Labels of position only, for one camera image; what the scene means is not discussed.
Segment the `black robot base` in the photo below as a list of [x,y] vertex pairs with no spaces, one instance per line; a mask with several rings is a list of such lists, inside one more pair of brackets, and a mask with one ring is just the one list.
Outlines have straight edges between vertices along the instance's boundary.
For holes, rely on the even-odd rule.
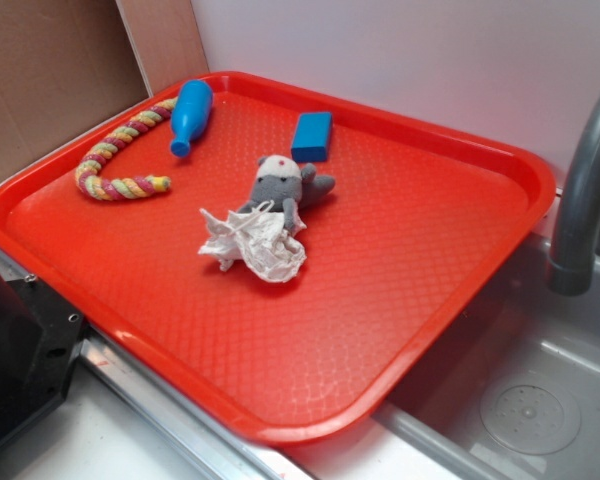
[[66,400],[84,330],[43,280],[0,275],[0,449]]

